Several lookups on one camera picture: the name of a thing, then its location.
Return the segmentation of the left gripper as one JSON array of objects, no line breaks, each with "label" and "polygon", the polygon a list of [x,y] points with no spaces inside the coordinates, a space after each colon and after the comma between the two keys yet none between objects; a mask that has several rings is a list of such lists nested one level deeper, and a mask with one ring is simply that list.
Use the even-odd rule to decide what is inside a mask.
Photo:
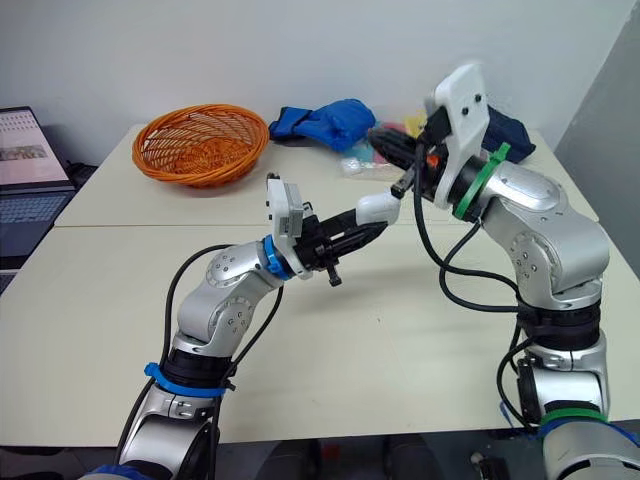
[{"label": "left gripper", "polygon": [[342,283],[336,270],[338,258],[364,248],[376,240],[387,227],[387,222],[357,226],[355,209],[323,221],[317,217],[306,217],[302,222],[301,236],[294,250],[306,270],[326,271],[330,285],[336,287]]}]

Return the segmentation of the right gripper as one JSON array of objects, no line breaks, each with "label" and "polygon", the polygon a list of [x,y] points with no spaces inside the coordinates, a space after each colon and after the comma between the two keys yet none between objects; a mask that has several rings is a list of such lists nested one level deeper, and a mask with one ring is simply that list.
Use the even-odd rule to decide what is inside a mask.
[{"label": "right gripper", "polygon": [[451,134],[449,117],[444,106],[428,115],[426,124],[417,138],[388,127],[371,128],[368,141],[374,150],[390,163],[402,170],[413,167],[413,185],[426,199],[433,199],[437,183],[444,172],[446,159],[444,140]]}]

